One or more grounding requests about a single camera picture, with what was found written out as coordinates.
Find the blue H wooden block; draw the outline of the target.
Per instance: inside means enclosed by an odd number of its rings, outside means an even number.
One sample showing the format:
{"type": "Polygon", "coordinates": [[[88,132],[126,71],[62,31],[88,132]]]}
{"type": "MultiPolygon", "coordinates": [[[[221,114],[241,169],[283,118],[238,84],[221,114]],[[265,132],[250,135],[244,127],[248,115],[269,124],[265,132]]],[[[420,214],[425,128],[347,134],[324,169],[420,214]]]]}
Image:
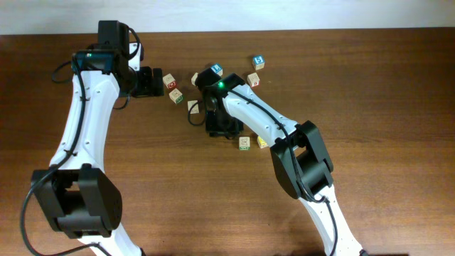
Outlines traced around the blue H wooden block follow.
{"type": "Polygon", "coordinates": [[[197,80],[197,78],[198,78],[198,73],[194,73],[194,75],[193,75],[192,78],[191,78],[191,84],[192,84],[193,86],[196,86],[196,80],[197,80]]]}

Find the blue L wooden block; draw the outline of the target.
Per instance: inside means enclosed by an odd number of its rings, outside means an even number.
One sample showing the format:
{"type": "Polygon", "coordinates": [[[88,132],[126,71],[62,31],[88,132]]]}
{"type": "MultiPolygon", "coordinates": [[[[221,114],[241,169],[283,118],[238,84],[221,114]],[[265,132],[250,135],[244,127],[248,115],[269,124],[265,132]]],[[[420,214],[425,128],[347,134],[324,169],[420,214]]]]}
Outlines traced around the blue L wooden block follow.
{"type": "Polygon", "coordinates": [[[219,63],[213,64],[210,69],[219,76],[223,75],[223,68],[219,63]]]}

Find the plain faced wooden block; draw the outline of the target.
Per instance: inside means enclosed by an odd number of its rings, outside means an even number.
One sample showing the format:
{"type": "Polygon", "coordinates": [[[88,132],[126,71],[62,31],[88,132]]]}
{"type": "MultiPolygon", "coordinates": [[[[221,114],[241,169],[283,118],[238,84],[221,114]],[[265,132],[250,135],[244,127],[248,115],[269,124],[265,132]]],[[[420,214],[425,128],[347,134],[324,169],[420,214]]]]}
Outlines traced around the plain faced wooden block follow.
{"type": "Polygon", "coordinates": [[[189,114],[198,114],[199,113],[199,100],[189,100],[188,105],[188,113],[189,114]]]}

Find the green letter wooden block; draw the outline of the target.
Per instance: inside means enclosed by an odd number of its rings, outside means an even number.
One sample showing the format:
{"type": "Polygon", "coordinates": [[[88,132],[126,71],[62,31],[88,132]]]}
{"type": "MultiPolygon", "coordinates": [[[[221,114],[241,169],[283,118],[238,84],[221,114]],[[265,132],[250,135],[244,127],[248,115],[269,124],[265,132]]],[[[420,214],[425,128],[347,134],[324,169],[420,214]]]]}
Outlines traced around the green letter wooden block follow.
{"type": "Polygon", "coordinates": [[[177,105],[183,101],[183,94],[182,92],[175,88],[168,94],[170,99],[177,105]]]}

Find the red Q wooden block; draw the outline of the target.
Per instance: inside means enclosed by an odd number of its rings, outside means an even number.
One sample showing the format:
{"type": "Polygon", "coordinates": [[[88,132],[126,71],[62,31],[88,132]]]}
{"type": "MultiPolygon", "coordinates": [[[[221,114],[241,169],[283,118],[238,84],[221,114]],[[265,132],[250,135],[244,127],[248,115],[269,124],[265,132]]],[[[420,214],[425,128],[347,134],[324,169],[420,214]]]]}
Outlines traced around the red Q wooden block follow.
{"type": "Polygon", "coordinates": [[[177,86],[175,78],[170,73],[163,76],[163,83],[169,90],[173,90],[177,86]]]}

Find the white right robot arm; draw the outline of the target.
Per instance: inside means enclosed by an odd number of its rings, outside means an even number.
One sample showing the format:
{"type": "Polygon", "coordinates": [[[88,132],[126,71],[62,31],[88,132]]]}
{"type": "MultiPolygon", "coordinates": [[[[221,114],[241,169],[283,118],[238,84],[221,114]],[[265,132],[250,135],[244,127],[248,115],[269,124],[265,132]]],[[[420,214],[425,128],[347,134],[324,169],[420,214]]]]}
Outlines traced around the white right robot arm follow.
{"type": "Polygon", "coordinates": [[[333,162],[314,123],[286,118],[234,73],[222,78],[207,69],[195,85],[203,97],[205,130],[210,136],[233,138],[249,127],[265,140],[280,186],[308,211],[326,255],[366,255],[339,207],[333,162]]]}

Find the blue 5 wooden block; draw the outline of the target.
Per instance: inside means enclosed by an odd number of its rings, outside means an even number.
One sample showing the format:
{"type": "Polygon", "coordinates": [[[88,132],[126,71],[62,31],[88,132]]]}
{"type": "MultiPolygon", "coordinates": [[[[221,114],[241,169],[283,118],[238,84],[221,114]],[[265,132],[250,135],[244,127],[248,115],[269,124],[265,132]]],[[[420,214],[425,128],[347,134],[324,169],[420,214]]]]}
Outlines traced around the blue 5 wooden block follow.
{"type": "Polygon", "coordinates": [[[262,55],[256,55],[252,58],[252,66],[255,70],[263,69],[265,60],[262,55]]]}

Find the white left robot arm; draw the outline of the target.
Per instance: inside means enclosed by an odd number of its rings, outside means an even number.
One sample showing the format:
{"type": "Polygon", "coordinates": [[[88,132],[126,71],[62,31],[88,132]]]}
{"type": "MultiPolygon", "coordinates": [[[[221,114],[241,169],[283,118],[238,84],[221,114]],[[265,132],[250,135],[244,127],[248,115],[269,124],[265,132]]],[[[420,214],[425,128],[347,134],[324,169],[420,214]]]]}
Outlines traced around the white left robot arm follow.
{"type": "Polygon", "coordinates": [[[139,43],[95,48],[72,56],[73,98],[49,167],[35,170],[26,199],[35,197],[55,232],[96,255],[143,255],[121,224],[122,195],[104,170],[109,119],[118,97],[164,93],[159,69],[142,67],[139,43]]]}

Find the yellow O wooden block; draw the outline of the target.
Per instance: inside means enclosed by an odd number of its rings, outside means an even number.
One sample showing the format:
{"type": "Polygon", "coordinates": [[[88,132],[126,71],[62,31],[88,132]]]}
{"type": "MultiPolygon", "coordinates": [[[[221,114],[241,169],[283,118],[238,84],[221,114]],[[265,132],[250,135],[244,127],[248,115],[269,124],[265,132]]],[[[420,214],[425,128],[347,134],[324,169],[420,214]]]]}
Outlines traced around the yellow O wooden block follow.
{"type": "Polygon", "coordinates": [[[261,138],[260,136],[257,137],[257,143],[259,145],[259,148],[263,149],[263,148],[266,148],[268,147],[269,145],[266,143],[265,140],[263,140],[263,138],[261,138]]]}

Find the green R wooden block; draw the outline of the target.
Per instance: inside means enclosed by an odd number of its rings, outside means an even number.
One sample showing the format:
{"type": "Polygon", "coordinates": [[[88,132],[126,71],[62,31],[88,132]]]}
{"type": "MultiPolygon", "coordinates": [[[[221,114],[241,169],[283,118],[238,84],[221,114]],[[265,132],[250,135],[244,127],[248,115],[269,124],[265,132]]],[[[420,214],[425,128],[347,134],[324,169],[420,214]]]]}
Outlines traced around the green R wooden block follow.
{"type": "Polygon", "coordinates": [[[240,151],[249,151],[250,150],[250,138],[249,137],[240,137],[239,138],[239,150],[240,151]]]}

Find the red 9 wooden block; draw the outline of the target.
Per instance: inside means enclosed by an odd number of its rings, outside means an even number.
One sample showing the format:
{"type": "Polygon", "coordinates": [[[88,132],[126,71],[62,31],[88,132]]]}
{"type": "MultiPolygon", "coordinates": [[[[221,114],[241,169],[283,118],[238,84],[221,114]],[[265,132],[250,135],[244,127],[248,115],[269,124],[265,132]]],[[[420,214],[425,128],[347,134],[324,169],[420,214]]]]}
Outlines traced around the red 9 wooden block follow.
{"type": "Polygon", "coordinates": [[[251,73],[247,76],[247,83],[250,87],[257,87],[260,85],[260,78],[257,73],[251,73]]]}

